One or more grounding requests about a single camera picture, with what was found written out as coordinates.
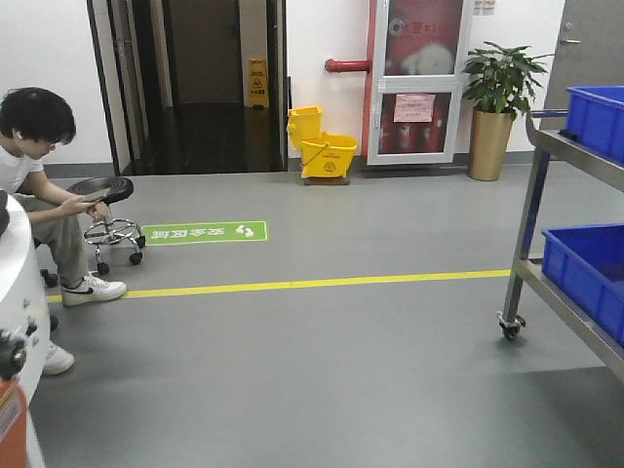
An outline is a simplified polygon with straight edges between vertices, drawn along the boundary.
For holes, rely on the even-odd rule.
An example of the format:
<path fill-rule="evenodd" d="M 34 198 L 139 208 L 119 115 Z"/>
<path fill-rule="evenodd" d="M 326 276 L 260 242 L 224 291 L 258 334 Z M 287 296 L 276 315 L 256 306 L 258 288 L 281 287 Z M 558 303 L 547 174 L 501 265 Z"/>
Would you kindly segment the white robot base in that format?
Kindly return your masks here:
<path fill-rule="evenodd" d="M 50 344 L 43 282 L 22 205 L 6 197 L 1 235 L 1 465 L 43 467 L 30 414 Z"/>

